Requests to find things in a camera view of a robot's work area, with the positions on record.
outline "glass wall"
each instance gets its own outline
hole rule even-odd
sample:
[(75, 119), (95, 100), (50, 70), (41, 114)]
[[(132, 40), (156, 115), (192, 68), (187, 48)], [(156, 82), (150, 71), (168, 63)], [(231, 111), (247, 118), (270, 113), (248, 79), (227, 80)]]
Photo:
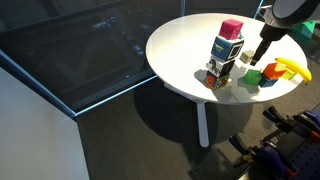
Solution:
[(180, 9), (180, 0), (2, 0), (0, 65), (12, 60), (43, 86), (30, 87), (80, 112), (154, 76), (146, 42)]

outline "table leg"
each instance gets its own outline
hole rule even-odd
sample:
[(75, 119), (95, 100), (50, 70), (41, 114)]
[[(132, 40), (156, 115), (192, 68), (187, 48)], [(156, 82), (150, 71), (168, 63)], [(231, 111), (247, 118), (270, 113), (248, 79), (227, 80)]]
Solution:
[(190, 96), (186, 93), (183, 93), (176, 88), (172, 87), (168, 83), (164, 83), (164, 86), (187, 99), (197, 103), (197, 113), (198, 113), (198, 127), (199, 127), (199, 140), (200, 145), (204, 148), (209, 146), (209, 135), (208, 135), (208, 127), (207, 127), (207, 117), (206, 117), (206, 107), (205, 101), (200, 99), (195, 99), (193, 96)]
[(202, 147), (209, 146), (209, 135), (207, 127), (206, 107), (205, 102), (197, 103), (198, 110), (198, 126), (199, 126), (199, 140)]

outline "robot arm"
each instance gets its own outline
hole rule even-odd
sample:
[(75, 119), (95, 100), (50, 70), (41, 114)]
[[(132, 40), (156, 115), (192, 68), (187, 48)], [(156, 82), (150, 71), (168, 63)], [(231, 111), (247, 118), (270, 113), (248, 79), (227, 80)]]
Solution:
[(265, 25), (251, 65), (255, 65), (271, 42), (280, 40), (290, 27), (320, 19), (320, 0), (276, 0), (272, 6), (262, 7), (259, 14), (265, 19)]

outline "white wall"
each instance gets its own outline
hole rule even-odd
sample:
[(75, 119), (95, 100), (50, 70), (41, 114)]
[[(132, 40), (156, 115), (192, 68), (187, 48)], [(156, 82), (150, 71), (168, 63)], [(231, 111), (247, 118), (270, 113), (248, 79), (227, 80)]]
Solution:
[(0, 179), (89, 179), (77, 124), (2, 68)]

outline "table top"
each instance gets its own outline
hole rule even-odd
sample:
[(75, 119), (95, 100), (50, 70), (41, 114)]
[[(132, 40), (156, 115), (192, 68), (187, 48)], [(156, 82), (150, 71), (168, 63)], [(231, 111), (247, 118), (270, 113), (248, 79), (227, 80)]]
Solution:
[[(243, 22), (241, 33), (244, 45), (236, 57), (226, 86), (211, 90), (205, 86), (206, 64), (211, 57), (211, 48), (224, 20)], [(264, 23), (248, 17), (206, 13), (177, 18), (160, 26), (150, 36), (146, 55), (158, 77), (177, 91), (206, 102), (241, 104), (263, 102), (278, 98), (295, 89), (301, 82), (300, 75), (292, 80), (280, 78), (272, 87), (244, 83), (248, 67), (263, 70), (276, 57), (286, 57), (307, 66), (301, 47), (288, 35), (273, 42), (261, 60), (255, 65), (244, 64), (239, 58), (243, 51), (255, 51), (262, 38)]]

